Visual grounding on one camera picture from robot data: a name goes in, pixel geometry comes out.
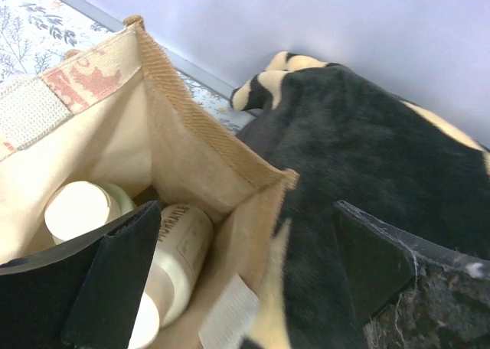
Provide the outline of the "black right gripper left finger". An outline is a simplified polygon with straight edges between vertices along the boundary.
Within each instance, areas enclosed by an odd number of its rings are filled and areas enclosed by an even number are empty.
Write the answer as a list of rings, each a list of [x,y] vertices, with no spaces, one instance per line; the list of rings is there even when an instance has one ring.
[[[160,227],[149,201],[1,266],[3,348],[126,348]]]

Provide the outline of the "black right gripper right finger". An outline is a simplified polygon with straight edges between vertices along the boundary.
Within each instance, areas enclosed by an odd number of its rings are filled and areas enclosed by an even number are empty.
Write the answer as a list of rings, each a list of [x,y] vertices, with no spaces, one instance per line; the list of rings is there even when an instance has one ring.
[[[370,348],[487,348],[489,262],[334,206],[354,316]]]

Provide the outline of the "green bottle beige cap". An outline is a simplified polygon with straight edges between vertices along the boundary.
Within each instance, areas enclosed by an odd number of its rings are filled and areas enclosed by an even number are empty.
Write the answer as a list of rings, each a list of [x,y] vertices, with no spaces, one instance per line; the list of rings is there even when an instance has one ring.
[[[44,209],[44,222],[54,242],[61,244],[135,208],[132,198],[115,184],[74,181],[51,196]]]

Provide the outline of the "beige bottle wooden cap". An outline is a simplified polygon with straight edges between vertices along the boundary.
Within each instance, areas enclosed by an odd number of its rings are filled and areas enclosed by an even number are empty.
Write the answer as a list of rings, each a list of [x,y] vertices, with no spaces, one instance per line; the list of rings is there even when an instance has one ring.
[[[162,210],[129,348],[149,347],[160,329],[185,311],[213,237],[210,218],[196,206],[172,204]]]

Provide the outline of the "brown canvas bag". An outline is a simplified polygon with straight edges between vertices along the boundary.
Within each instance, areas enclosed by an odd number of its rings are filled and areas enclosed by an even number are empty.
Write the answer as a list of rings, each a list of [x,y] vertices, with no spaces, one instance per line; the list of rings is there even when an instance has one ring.
[[[192,100],[139,16],[56,67],[1,84],[1,266],[59,245],[44,209],[74,181],[115,184],[136,208],[158,202],[160,216],[190,204],[210,218],[214,237],[188,306],[147,348],[242,346],[297,178]]]

